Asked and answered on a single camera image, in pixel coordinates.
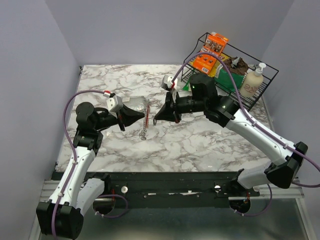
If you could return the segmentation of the metal keyring coil red holder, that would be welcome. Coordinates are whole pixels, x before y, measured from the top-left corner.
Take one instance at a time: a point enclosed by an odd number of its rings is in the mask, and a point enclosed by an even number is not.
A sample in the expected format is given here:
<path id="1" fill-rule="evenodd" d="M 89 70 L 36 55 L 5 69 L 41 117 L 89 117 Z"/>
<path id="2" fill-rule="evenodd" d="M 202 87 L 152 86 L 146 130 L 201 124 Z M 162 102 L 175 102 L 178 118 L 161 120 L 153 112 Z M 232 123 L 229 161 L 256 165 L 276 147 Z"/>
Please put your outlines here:
<path id="1" fill-rule="evenodd" d="M 149 114 L 150 114 L 150 106 L 147 105 L 146 110 L 144 112 L 144 120 L 143 120 L 143 128 L 141 130 L 141 132 L 139 133 L 139 137 L 141 140 L 145 141 L 146 138 L 146 134 L 147 131 L 149 129 Z"/>

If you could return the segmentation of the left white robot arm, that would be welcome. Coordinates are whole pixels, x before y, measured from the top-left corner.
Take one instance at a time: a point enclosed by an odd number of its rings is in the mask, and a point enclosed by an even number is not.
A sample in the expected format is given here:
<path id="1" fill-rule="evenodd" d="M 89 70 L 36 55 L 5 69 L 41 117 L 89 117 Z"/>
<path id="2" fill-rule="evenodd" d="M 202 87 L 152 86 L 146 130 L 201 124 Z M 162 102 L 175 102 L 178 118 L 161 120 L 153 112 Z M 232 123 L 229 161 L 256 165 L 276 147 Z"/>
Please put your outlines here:
<path id="1" fill-rule="evenodd" d="M 82 187 L 89 166 L 96 158 L 103 140 L 102 131 L 117 125 L 121 131 L 145 117 L 144 113 L 122 105 L 117 112 L 82 102 L 75 110 L 77 129 L 74 148 L 65 172 L 53 194 L 39 202 L 36 215 L 41 233 L 75 240 L 83 227 L 84 216 L 96 197 L 107 197 L 111 185 L 99 178 Z"/>

